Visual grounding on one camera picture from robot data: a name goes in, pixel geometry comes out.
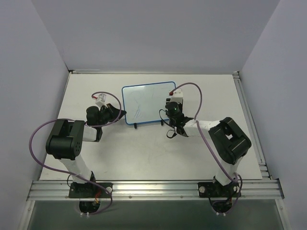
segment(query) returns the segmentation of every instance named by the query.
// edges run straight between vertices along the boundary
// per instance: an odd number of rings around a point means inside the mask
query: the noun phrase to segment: white table
[[[71,74],[59,118],[86,120],[86,109],[94,105],[91,94],[107,91],[122,102],[123,86],[162,81],[180,85],[187,81],[200,86],[203,93],[199,120],[220,120],[229,116],[250,137],[232,75],[170,74]],[[183,112],[193,117],[199,104],[194,86],[182,87]],[[111,96],[107,102],[118,108]],[[103,128],[100,142],[83,142],[81,155],[97,180],[210,180],[217,164],[201,138],[166,138],[168,127],[160,123],[128,126],[124,119]],[[65,170],[58,160],[47,155],[45,164]],[[262,179],[252,147],[241,161],[238,173],[243,179]],[[67,175],[43,169],[41,180],[66,180]]]

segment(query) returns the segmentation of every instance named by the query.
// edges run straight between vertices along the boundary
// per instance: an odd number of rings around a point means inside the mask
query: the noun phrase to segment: blue frame
[[[121,96],[123,98],[123,105],[124,105],[124,110],[125,110],[125,100],[124,100],[124,93],[123,93],[123,89],[124,88],[129,88],[129,87],[134,87],[134,86],[142,86],[142,85],[157,85],[157,84],[165,84],[165,83],[173,83],[174,84],[174,88],[176,88],[176,83],[174,81],[165,81],[165,82],[157,82],[157,83],[149,83],[149,84],[140,84],[140,85],[128,85],[128,86],[124,86],[123,88],[121,88]],[[127,125],[132,126],[134,124],[147,124],[147,123],[153,123],[153,122],[160,122],[161,120],[156,120],[156,121],[145,121],[145,122],[139,122],[139,123],[132,123],[129,124],[127,123],[127,118],[125,115],[125,122]]]

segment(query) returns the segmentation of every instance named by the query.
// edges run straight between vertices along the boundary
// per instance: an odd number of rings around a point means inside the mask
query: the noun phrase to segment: metal frame
[[[261,170],[262,180],[243,180],[241,199],[274,199],[284,229],[291,229],[283,204],[283,192],[279,180],[273,180],[266,167],[260,141],[252,115],[246,101],[240,76],[233,74],[235,86],[248,125],[251,141]],[[113,183],[112,197],[115,201],[126,200],[199,200],[198,185],[200,181],[110,181]],[[66,181],[34,181],[29,191],[24,214],[19,230],[27,229],[35,201],[73,201],[92,200],[68,198],[69,187]]]

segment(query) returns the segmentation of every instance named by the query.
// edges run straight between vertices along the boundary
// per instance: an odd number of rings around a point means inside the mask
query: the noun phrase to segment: whiteboard
[[[169,92],[176,87],[173,81],[143,85],[125,86],[122,88],[125,120],[128,125],[160,121],[159,110],[165,108]]]
[[[193,74],[71,74],[58,118],[86,120],[86,109],[95,105],[92,93],[107,91],[117,96],[123,105],[121,89],[127,85],[173,81],[198,84],[203,93],[199,120],[214,121],[229,116],[250,138],[232,75]],[[194,86],[182,87],[183,113],[193,117],[200,103]],[[107,96],[107,103],[118,108],[114,98]],[[177,135],[168,139],[168,126],[148,123],[142,128],[128,126],[125,119],[103,127],[99,142],[82,143],[81,156],[97,180],[210,180],[218,170],[208,148],[201,138]],[[208,139],[217,154],[213,142]],[[47,155],[45,164],[65,170],[65,166]],[[253,146],[238,166],[244,180],[262,179]],[[66,174],[43,168],[41,180],[66,180]]]

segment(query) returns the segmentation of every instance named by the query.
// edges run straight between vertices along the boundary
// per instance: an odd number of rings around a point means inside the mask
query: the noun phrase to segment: blue-framed whiteboard
[[[121,92],[124,110],[127,111],[126,123],[133,125],[161,121],[159,110],[165,109],[169,92],[175,87],[176,84],[173,81],[123,87]],[[161,111],[161,117],[167,120],[163,111]]]

